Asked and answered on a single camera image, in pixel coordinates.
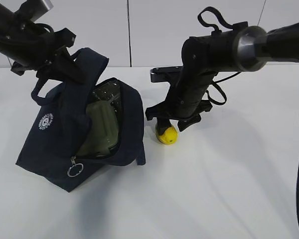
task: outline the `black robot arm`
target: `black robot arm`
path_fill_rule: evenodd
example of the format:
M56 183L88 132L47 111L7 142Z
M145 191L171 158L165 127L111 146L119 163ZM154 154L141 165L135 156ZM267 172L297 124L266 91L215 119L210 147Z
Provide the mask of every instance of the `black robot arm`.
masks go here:
M35 70L38 78L83 83L84 75L67 51L75 34L33 22L52 7L49 0L27 0L13 13L0 4L0 53L15 61L11 70L18 75Z
M201 17L205 11L214 13L231 30L222 32L218 26L206 23ZM148 120L157 118L159 135L171 126L169 120L178 120L178 128L183 131L200 122L200 113L210 111L211 102L217 105L226 102L225 94L213 82L218 72L258 71L268 61L299 62L299 23L266 33L261 27L248 26L247 22L230 25L213 7L202 11L198 20L214 31L210 36L190 37L185 41L181 52L183 66L151 70L152 82L170 83L165 101L146 110ZM209 97L209 85L220 91L225 102ZM205 93L208 100L202 100Z

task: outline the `circular logo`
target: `circular logo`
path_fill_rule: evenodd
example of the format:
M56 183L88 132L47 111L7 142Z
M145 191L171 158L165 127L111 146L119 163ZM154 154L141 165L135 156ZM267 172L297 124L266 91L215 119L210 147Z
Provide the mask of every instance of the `circular logo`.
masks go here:
M53 121L53 114L46 114L45 116L42 117L39 123L39 129L40 130L45 130L48 128Z

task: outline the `green container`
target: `green container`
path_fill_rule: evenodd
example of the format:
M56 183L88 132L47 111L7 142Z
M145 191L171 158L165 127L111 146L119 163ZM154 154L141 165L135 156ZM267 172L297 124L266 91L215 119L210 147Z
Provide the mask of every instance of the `green container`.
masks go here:
M92 120L91 130L77 155L106 156L115 147L119 138L119 125L114 108L108 101L97 101L86 108Z

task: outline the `bag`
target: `bag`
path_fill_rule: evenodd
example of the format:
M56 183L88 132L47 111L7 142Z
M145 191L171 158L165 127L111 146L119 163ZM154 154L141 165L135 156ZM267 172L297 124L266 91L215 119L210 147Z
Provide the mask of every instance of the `bag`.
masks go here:
M42 98L38 93L47 79L38 80L31 96L41 109L16 162L68 192L104 165L126 166L134 160L138 165L145 164L144 112L139 93L116 78L95 87L109 59L89 48L75 55L86 82L83 85L63 82ZM121 95L123 120L119 124L117 146L107 156L76 156L92 124L86 115L91 95L109 82L118 84Z

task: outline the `bag handle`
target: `bag handle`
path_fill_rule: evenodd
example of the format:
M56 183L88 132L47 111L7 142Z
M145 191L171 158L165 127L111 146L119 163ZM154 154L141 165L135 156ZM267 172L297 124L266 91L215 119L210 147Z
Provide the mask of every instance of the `bag handle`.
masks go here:
M52 103L55 100L57 93L61 92L63 89L62 87L58 87L57 91L55 92L55 94L52 97L40 97L38 94L48 80L49 80L48 78L39 78L39 80L36 82L36 85L35 85L33 91L31 92L31 98L39 106L45 106L45 105Z

